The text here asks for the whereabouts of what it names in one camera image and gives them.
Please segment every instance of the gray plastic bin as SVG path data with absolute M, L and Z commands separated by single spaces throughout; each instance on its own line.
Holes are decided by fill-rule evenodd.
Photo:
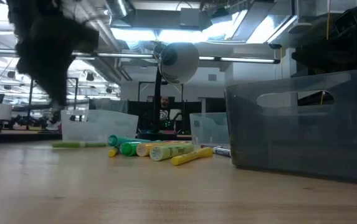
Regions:
M 297 106 L 296 93 L 321 90 L 332 105 Z M 272 93 L 281 107 L 259 105 Z M 357 179 L 357 70 L 229 86 L 226 98 L 235 166 Z

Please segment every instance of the black equipment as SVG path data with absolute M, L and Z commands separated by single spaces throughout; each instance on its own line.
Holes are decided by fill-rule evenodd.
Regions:
M 357 7 L 347 10 L 334 21 L 330 39 L 304 45 L 292 58 L 314 74 L 357 69 Z

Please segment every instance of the green marker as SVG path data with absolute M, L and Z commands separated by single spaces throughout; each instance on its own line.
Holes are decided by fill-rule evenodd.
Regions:
M 121 153 L 124 156 L 136 156 L 136 147 L 137 145 L 141 144 L 142 142 L 126 142 L 123 143 L 121 148 Z
M 113 146 L 113 147 L 118 147 L 126 142 L 150 142 L 150 141 L 145 139 L 118 137 L 116 135 L 111 135 L 108 140 L 109 146 Z
M 150 152 L 150 157 L 154 161 L 162 161 L 163 159 L 169 159 L 174 156 L 192 152 L 193 149 L 194 146 L 192 143 L 153 146 Z

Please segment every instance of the yellow marker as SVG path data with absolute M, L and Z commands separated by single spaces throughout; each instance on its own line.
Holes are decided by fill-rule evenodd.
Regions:
M 168 142 L 146 142 L 141 143 L 136 147 L 136 154 L 138 156 L 149 156 L 153 146 L 162 146 L 165 144 L 184 144 L 186 142 L 168 141 Z
M 111 147 L 109 149 L 109 157 L 115 157 L 115 155 L 117 154 L 118 150 L 115 147 Z
M 185 144 L 167 144 L 164 146 L 153 146 L 150 152 L 150 157 L 154 161 L 162 161 L 174 156 L 183 155 L 193 151 L 192 143 Z
M 203 157 L 212 157 L 213 156 L 213 149 L 210 147 L 204 147 L 202 149 L 183 154 L 180 156 L 174 156 L 171 158 L 171 163 L 174 166 L 181 165 L 183 163 L 198 159 L 198 158 L 203 158 Z

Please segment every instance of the man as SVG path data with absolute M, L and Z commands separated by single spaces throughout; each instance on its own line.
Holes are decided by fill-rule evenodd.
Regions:
M 160 108 L 160 121 L 164 122 L 170 119 L 170 108 L 169 108 L 169 104 L 170 104 L 170 99 L 168 98 L 168 96 L 162 96 L 160 98 L 160 104 L 161 104 L 161 108 Z

